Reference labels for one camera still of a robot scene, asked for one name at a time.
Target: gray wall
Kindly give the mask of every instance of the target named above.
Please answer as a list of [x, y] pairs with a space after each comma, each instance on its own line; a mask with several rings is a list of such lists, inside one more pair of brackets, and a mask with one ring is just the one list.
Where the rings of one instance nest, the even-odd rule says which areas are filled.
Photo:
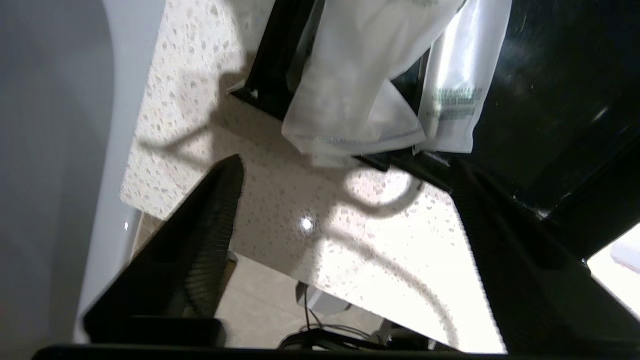
[[0, 24], [0, 357], [24, 359], [72, 340], [118, 64], [101, 0], [4, 0]]

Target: beige floor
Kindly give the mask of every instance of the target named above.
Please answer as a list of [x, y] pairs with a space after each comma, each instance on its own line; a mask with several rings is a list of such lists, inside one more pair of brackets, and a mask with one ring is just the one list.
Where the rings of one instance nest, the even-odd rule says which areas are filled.
[[[144, 215], [134, 250], [141, 249], [161, 224]], [[306, 326], [305, 310], [295, 299], [298, 282], [251, 259], [238, 258], [216, 313], [225, 324], [227, 347], [276, 348], [285, 337]], [[337, 315], [318, 317], [325, 324], [348, 325], [366, 333], [378, 330], [383, 321], [355, 306]]]

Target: white plastic bag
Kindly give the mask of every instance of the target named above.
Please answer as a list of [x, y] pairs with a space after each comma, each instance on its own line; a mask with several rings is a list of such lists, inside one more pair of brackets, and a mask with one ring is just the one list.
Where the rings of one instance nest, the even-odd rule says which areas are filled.
[[470, 153], [495, 72], [511, 0], [468, 0], [431, 47], [418, 118], [420, 150]]
[[367, 154], [424, 132], [388, 79], [442, 34], [463, 0], [327, 0], [282, 134], [302, 153]]

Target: speckled countertop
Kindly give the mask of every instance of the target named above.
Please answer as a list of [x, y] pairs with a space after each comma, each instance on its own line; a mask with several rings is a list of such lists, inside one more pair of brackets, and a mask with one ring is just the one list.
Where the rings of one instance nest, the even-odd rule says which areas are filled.
[[460, 350], [503, 352], [446, 193], [397, 169], [314, 168], [280, 122], [227, 95], [272, 7], [167, 2], [122, 200], [167, 218], [214, 162], [240, 154], [233, 250]]

